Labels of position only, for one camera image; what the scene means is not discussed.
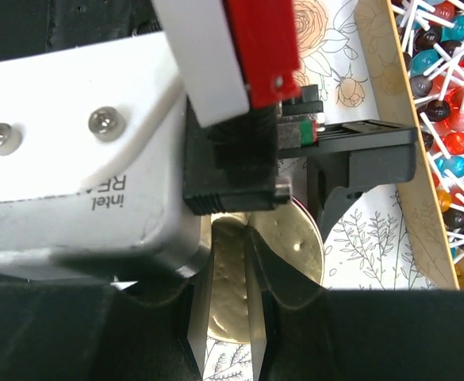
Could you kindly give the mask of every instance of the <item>rose drawing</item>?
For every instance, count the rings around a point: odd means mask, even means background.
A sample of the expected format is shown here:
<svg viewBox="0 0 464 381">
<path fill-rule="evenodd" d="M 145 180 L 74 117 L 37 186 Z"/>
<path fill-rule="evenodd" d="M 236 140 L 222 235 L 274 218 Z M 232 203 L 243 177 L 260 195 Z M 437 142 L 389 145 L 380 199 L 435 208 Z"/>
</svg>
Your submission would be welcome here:
<svg viewBox="0 0 464 381">
<path fill-rule="evenodd" d="M 346 107 L 358 107 L 364 102 L 366 93 L 362 84 L 353 78 L 345 78 L 337 86 L 338 102 Z"/>
<path fill-rule="evenodd" d="M 308 86 L 311 84 L 309 82 L 309 77 L 305 74 L 304 64 L 301 65 L 301 68 L 299 70 L 293 72 L 293 79 L 295 80 L 295 83 L 300 87 Z"/>
<path fill-rule="evenodd" d="M 346 107 L 358 107 L 364 102 L 366 92 L 362 87 L 362 83 L 367 81 L 358 81 L 351 74 L 351 65 L 348 68 L 348 73 L 345 76 L 340 75 L 336 70 L 331 68 L 332 73 L 337 76 L 337 103 L 341 102 Z"/>
<path fill-rule="evenodd" d="M 293 12 L 299 55 L 305 58 L 320 47 L 327 28 L 327 14 L 318 0 L 294 0 Z"/>
</svg>

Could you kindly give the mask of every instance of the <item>coin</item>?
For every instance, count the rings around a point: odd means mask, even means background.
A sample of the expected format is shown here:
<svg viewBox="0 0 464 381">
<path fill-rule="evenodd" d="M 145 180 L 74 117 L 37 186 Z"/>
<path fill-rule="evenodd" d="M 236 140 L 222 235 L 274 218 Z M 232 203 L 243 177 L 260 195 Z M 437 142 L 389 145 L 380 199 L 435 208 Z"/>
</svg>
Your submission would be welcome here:
<svg viewBox="0 0 464 381">
<path fill-rule="evenodd" d="M 315 221 L 296 199 L 268 212 L 214 214 L 210 220 L 215 237 L 208 334 L 244 344 L 249 342 L 244 226 L 255 227 L 274 252 L 316 283 L 323 279 L 324 244 Z"/>
</svg>

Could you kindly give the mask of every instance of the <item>black plastic mount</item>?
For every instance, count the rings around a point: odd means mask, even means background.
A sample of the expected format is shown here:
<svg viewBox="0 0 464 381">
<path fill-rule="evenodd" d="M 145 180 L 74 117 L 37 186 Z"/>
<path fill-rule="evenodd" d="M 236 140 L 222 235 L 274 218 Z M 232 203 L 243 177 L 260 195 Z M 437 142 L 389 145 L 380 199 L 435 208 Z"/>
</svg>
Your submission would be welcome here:
<svg viewBox="0 0 464 381">
<path fill-rule="evenodd" d="M 183 198 L 193 213 L 272 210 L 276 195 L 278 132 L 275 107 L 203 129 L 188 101 Z"/>
<path fill-rule="evenodd" d="M 413 179 L 416 142 L 415 126 L 356 121 L 327 125 L 315 145 L 280 150 L 279 155 L 308 158 L 308 210 L 325 240 L 363 193 Z"/>
<path fill-rule="evenodd" d="M 287 99 L 282 103 L 282 116 L 288 117 L 300 114 L 317 114 L 324 112 L 324 103 L 318 96 L 318 85 L 301 88 L 301 96 Z"/>
<path fill-rule="evenodd" d="M 0 280 L 0 381 L 202 380 L 213 256 L 192 279 Z"/>
</svg>

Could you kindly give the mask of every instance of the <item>screw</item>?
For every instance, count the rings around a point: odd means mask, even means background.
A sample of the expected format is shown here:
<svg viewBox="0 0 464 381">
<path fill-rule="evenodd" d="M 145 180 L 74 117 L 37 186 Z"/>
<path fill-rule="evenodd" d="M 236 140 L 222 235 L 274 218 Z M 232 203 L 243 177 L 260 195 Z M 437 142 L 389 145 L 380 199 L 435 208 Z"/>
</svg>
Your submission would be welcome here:
<svg viewBox="0 0 464 381">
<path fill-rule="evenodd" d="M 124 118 L 113 107 L 100 107 L 89 118 L 89 130 L 104 142 L 116 140 L 125 128 Z"/>
<path fill-rule="evenodd" d="M 20 131 L 12 128 L 6 123 L 0 123 L 0 155 L 8 156 L 21 144 L 22 135 Z"/>
<path fill-rule="evenodd" d="M 286 204 L 292 197 L 292 180 L 290 177 L 276 178 L 274 202 Z"/>
</svg>

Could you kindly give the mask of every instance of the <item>black connector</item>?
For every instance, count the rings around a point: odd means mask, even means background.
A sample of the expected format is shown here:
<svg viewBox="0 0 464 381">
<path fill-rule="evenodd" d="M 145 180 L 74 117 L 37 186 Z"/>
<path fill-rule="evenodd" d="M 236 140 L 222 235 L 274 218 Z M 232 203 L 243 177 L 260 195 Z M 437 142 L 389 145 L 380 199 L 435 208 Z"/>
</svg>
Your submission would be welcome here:
<svg viewBox="0 0 464 381">
<path fill-rule="evenodd" d="M 299 114 L 317 114 L 324 112 L 324 103 L 318 96 L 318 85 L 304 86 L 301 96 L 282 103 L 282 116 L 287 117 Z"/>
<path fill-rule="evenodd" d="M 188 102 L 183 198 L 196 215 L 273 210 L 290 200 L 277 183 L 276 109 L 203 129 Z"/>
</svg>

